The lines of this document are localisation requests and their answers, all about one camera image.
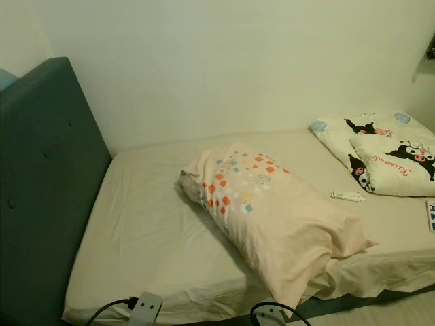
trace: upholstered headboard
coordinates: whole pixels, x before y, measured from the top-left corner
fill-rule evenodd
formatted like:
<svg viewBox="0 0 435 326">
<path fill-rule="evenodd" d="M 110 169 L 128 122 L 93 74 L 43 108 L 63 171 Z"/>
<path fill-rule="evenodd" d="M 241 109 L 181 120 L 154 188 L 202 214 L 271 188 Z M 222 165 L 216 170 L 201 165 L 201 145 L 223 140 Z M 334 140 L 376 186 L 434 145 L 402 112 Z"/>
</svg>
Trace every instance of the upholstered headboard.
<svg viewBox="0 0 435 326">
<path fill-rule="evenodd" d="M 1 323 L 62 325 L 111 157 L 67 58 L 45 61 L 0 98 Z"/>
</svg>

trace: power cord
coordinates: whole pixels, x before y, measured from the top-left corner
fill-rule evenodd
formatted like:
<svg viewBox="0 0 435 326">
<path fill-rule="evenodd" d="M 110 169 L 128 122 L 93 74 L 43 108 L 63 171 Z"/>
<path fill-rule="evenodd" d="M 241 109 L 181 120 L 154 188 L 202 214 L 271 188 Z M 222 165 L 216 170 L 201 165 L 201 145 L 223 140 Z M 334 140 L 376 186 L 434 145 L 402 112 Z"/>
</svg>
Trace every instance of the power cord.
<svg viewBox="0 0 435 326">
<path fill-rule="evenodd" d="M 263 306 L 276 306 L 276 307 L 287 309 L 287 310 L 293 312 L 296 316 L 298 316 L 300 318 L 300 320 L 305 323 L 306 326 L 311 326 L 311 324 L 308 322 L 308 320 L 305 317 L 303 317 L 303 315 L 301 315 L 295 309 L 290 308 L 289 306 L 286 306 L 285 304 L 280 304 L 279 302 L 260 302 L 259 304 L 256 304 L 255 306 L 253 306 L 251 308 L 251 312 L 249 313 L 249 318 L 251 319 L 251 323 L 254 326 L 260 326 L 260 323 L 258 322 L 257 317 L 254 315 L 254 312 L 257 308 L 263 307 Z"/>
<path fill-rule="evenodd" d="M 106 310 L 107 308 L 114 306 L 116 304 L 126 304 L 128 306 L 128 309 L 133 310 L 133 308 L 136 306 L 137 300 L 139 300 L 138 297 L 130 297 L 128 299 L 121 299 L 121 300 L 115 300 L 112 301 L 108 304 L 106 304 L 105 306 L 102 306 L 101 308 L 99 308 L 97 310 L 96 313 L 93 314 L 92 317 L 89 318 L 89 320 L 86 322 L 85 326 L 89 326 L 91 324 L 91 322 L 94 321 L 94 319 L 96 319 L 96 317 L 102 313 L 104 310 Z"/>
</svg>

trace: bed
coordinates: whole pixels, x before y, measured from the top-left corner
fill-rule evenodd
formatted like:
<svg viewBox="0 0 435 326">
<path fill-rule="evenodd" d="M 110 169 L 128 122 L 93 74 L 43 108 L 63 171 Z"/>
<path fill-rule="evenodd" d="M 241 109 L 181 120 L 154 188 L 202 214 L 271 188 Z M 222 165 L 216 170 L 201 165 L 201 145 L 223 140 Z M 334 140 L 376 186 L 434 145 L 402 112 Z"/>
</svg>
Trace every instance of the bed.
<svg viewBox="0 0 435 326">
<path fill-rule="evenodd" d="M 83 324 L 107 302 L 143 291 L 163 297 L 159 325 L 241 316 L 267 299 L 236 248 L 175 186 L 204 149 L 238 141 L 325 196 L 360 190 L 308 130 L 167 143 L 111 162 L 66 58 L 17 81 L 1 104 L 1 138 L 11 139 L 1 146 L 1 320 L 10 325 Z M 14 138 L 17 130 L 26 136 Z M 363 216 L 380 245 L 331 260 L 301 300 L 307 316 L 435 289 L 425 198 L 364 195 L 364 203 L 336 202 Z M 129 314 L 116 306 L 99 321 L 122 325 Z"/>
</svg>

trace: mattress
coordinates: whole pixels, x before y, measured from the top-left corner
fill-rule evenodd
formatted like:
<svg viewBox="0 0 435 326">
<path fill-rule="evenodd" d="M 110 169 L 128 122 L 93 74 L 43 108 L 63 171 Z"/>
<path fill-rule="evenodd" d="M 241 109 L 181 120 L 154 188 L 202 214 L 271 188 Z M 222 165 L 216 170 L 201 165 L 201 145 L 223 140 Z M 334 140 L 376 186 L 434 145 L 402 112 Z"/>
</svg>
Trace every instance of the mattress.
<svg viewBox="0 0 435 326">
<path fill-rule="evenodd" d="M 268 153 L 327 196 L 361 192 L 346 168 L 308 130 L 240 134 L 144 147 L 118 154 L 101 186 L 71 273 L 63 318 L 82 324 L 104 304 L 144 291 L 160 295 L 159 325 L 247 314 L 269 297 L 214 221 L 175 186 L 182 167 L 201 151 L 234 141 Z M 425 198 L 364 192 L 363 203 L 334 200 L 364 218 L 380 244 L 331 259 L 301 301 L 384 289 L 415 291 L 435 283 L 435 234 Z M 130 311 L 107 309 L 102 325 L 122 325 Z"/>
</svg>

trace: peach pillowcase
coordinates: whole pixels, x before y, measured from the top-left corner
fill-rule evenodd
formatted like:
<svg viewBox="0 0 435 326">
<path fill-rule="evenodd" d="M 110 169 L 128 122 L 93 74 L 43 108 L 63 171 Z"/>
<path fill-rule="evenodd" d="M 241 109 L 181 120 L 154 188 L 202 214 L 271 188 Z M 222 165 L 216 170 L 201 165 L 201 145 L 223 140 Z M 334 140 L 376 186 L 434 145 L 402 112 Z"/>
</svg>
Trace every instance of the peach pillowcase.
<svg viewBox="0 0 435 326">
<path fill-rule="evenodd" d="M 358 216 L 242 144 L 205 151 L 182 169 L 179 184 L 210 213 L 273 298 L 291 307 L 331 258 L 376 244 Z"/>
</svg>

